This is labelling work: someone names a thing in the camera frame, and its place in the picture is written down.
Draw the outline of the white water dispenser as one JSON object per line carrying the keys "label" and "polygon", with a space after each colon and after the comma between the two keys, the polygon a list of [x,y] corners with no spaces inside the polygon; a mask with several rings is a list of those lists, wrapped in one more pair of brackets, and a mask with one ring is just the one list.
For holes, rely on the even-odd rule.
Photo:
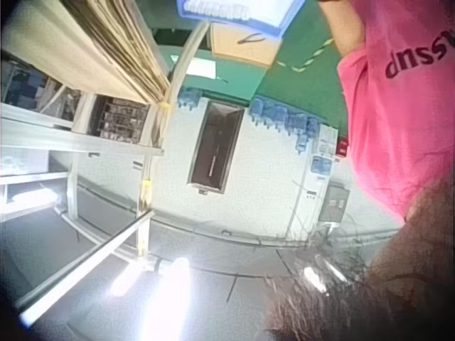
{"label": "white water dispenser", "polygon": [[284,238],[304,241],[317,225],[336,158],[338,130],[321,124],[304,153],[304,170]]}

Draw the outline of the brown cardboard sheet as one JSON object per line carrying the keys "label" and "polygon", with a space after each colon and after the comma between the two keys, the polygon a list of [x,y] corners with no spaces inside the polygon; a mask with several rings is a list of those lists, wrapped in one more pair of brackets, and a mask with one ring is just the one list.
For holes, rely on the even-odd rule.
{"label": "brown cardboard sheet", "polygon": [[280,49],[282,39],[262,34],[266,38],[262,42],[237,44],[239,39],[253,33],[259,32],[225,23],[212,23],[210,25],[210,45],[213,56],[270,68]]}

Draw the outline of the grey electrical box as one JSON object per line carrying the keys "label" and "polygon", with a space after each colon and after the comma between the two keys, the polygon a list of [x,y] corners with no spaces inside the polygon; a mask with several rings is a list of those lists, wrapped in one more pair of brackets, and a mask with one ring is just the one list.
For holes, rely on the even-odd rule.
{"label": "grey electrical box", "polygon": [[330,182],[318,216],[318,224],[338,227],[343,220],[350,190],[342,183]]}

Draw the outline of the white paper sheet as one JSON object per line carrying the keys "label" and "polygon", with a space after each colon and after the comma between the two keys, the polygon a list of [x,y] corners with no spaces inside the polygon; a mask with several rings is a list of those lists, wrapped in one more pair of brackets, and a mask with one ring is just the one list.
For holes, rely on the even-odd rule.
{"label": "white paper sheet", "polygon": [[217,77],[216,62],[203,58],[193,58],[188,65],[186,74],[214,80]]}

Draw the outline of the black pliers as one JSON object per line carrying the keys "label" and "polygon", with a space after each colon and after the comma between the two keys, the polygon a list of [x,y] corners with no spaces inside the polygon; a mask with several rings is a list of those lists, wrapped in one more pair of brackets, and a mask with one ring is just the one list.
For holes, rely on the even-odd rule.
{"label": "black pliers", "polygon": [[238,45],[246,44],[246,43],[259,43],[264,41],[266,38],[261,33],[253,33],[241,38],[237,41]]}

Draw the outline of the blue plastic tray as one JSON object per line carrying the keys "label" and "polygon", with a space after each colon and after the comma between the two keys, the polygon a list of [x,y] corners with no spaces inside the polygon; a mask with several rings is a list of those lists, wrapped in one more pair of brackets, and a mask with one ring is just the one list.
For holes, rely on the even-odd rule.
{"label": "blue plastic tray", "polygon": [[176,0],[178,15],[244,26],[280,38],[306,0]]}

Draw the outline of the stack of flattened cardboard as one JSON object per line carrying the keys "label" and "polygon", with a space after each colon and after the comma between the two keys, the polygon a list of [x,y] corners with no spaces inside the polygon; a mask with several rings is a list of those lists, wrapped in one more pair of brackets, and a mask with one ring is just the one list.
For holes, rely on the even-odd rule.
{"label": "stack of flattened cardboard", "polygon": [[19,0],[1,49],[82,92],[155,104],[170,87],[136,0]]}

